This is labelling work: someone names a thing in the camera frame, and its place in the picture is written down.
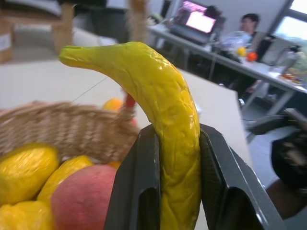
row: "monitor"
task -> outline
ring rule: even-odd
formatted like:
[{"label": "monitor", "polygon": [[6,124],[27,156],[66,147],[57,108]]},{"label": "monitor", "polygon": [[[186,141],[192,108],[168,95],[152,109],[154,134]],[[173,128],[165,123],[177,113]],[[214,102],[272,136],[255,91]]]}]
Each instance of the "monitor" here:
[{"label": "monitor", "polygon": [[189,0],[183,1],[174,22],[209,34],[215,25],[216,19],[205,15],[207,7]]}]

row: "plastic fruit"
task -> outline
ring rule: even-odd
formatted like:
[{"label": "plastic fruit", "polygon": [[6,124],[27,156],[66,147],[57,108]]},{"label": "plastic fruit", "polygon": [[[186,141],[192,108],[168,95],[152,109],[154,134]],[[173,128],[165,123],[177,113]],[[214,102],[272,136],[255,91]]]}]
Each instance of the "plastic fruit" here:
[{"label": "plastic fruit", "polygon": [[124,102],[119,98],[112,98],[108,100],[103,106],[103,109],[118,111],[123,106]]},{"label": "plastic fruit", "polygon": [[59,60],[109,76],[137,101],[161,141],[161,230],[193,230],[201,203],[200,123],[181,73],[139,42],[66,46]]},{"label": "plastic fruit", "polygon": [[246,48],[245,47],[240,47],[237,50],[237,54],[241,57],[245,57],[246,56]]},{"label": "plastic fruit", "polygon": [[256,52],[251,52],[247,56],[247,61],[256,61],[258,59],[258,54]]},{"label": "plastic fruit", "polygon": [[48,208],[51,208],[50,200],[52,194],[67,177],[72,175],[74,172],[93,165],[92,161],[88,156],[82,155],[75,157],[71,160],[65,161],[47,180],[42,191],[39,193],[37,199],[44,202]]},{"label": "plastic fruit", "polygon": [[56,229],[103,229],[115,174],[109,165],[93,165],[64,180],[51,198]]},{"label": "plastic fruit", "polygon": [[108,165],[110,165],[111,167],[115,168],[115,169],[118,169],[121,165],[121,162],[119,161],[111,161],[108,163]]},{"label": "plastic fruit", "polygon": [[23,145],[0,159],[0,204],[31,199],[58,168],[57,150],[49,145]]},{"label": "plastic fruit", "polygon": [[41,201],[25,201],[0,208],[1,230],[53,230],[51,210]]}]

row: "yellow lemon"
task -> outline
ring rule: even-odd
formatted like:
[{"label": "yellow lemon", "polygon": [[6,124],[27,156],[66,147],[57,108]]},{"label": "yellow lemon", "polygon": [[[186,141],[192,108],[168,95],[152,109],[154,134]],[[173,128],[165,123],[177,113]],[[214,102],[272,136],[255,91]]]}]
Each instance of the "yellow lemon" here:
[{"label": "yellow lemon", "polygon": [[237,54],[238,54],[240,57],[245,57],[245,56],[246,56],[246,48],[245,48],[245,47],[240,47],[240,48],[238,48]]},{"label": "yellow lemon", "polygon": [[0,208],[1,230],[53,230],[49,208],[40,201],[25,201]]},{"label": "yellow lemon", "polygon": [[90,165],[93,165],[93,162],[89,159],[88,156],[85,155],[65,161],[49,177],[46,184],[42,188],[42,191],[38,194],[37,200],[44,202],[49,208],[51,208],[50,200],[53,192],[56,190],[58,185],[62,183],[67,177],[72,175],[74,172]]},{"label": "yellow lemon", "polygon": [[23,145],[0,159],[0,204],[31,199],[58,168],[57,150],[42,143]]}]

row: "toy banana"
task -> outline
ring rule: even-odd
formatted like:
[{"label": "toy banana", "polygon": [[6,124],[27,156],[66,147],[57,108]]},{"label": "toy banana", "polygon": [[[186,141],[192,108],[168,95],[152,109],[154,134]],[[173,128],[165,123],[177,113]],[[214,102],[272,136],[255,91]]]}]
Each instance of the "toy banana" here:
[{"label": "toy banana", "polygon": [[109,76],[138,102],[162,144],[161,229],[194,229],[201,200],[200,124],[180,72],[139,42],[67,46],[59,59]]}]

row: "yellow fruit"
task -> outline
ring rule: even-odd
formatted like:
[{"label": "yellow fruit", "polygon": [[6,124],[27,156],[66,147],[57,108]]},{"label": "yellow fruit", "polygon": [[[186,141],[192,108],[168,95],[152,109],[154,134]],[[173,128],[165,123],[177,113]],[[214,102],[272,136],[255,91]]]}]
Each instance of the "yellow fruit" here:
[{"label": "yellow fruit", "polygon": [[0,204],[29,200],[58,168],[58,151],[46,144],[23,145],[0,159]]},{"label": "yellow fruit", "polygon": [[246,49],[245,49],[245,47],[240,47],[240,48],[238,48],[237,54],[238,54],[239,56],[241,56],[241,57],[245,57],[245,56],[246,56]]},{"label": "yellow fruit", "polygon": [[42,191],[38,194],[37,200],[44,202],[49,208],[51,208],[51,197],[58,185],[62,183],[67,177],[74,172],[85,168],[86,166],[93,165],[93,162],[88,156],[82,155],[75,157],[71,160],[65,161],[47,180],[46,184],[42,188]]},{"label": "yellow fruit", "polygon": [[53,230],[51,211],[40,201],[3,205],[0,230]]},{"label": "yellow fruit", "polygon": [[106,74],[138,102],[161,140],[161,230],[193,230],[201,202],[200,124],[180,72],[139,42],[67,46],[59,59]]},{"label": "yellow fruit", "polygon": [[120,167],[121,162],[119,161],[111,161],[108,163],[108,165],[112,166],[115,169],[118,169]]},{"label": "yellow fruit", "polygon": [[123,101],[118,98],[113,98],[108,100],[103,106],[103,109],[111,110],[111,111],[118,111],[123,106]]}]

